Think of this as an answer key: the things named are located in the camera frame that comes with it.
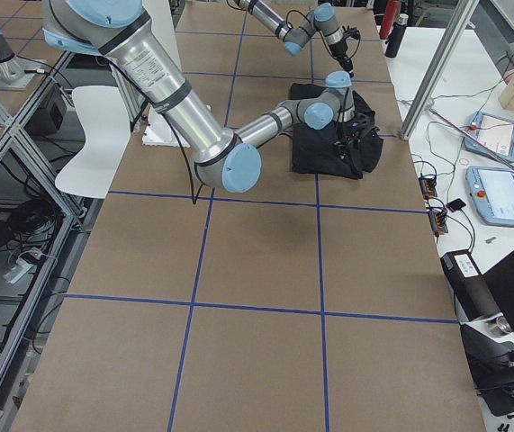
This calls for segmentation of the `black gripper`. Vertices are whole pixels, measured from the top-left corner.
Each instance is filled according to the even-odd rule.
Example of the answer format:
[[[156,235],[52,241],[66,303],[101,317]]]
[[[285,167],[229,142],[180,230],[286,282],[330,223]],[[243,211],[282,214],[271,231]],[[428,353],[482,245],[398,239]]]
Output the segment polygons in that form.
[[[350,121],[338,122],[336,132],[336,156],[379,155],[379,136],[373,117],[358,114]]]
[[[330,45],[330,53],[343,70],[346,72],[353,71],[353,61],[352,58],[347,54],[347,42],[345,40],[332,43]]]

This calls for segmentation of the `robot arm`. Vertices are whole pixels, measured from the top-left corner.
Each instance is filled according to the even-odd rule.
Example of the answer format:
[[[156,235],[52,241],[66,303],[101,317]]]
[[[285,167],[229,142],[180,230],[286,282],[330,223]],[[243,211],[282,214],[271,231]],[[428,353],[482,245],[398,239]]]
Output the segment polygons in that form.
[[[238,1],[238,9],[256,17],[292,56],[319,33],[341,69],[330,73],[319,96],[287,100],[237,130],[221,126],[193,90],[179,66],[153,34],[152,20],[140,1],[45,1],[43,32],[52,47],[98,55],[114,61],[148,98],[154,111],[167,118],[176,134],[193,150],[192,169],[204,185],[244,193],[258,181],[259,146],[281,132],[305,123],[321,130],[353,112],[352,58],[347,41],[353,28],[339,24],[334,7],[318,5],[294,27],[263,1]]]
[[[347,40],[360,41],[360,33],[356,28],[341,26],[330,3],[320,4],[307,14],[294,10],[302,16],[302,23],[298,26],[288,21],[292,11],[283,18],[264,1],[234,1],[233,9],[246,11],[254,16],[283,43],[284,49],[291,56],[299,54],[313,36],[319,33],[329,55],[351,77],[354,75],[352,57],[355,53],[347,53]]]

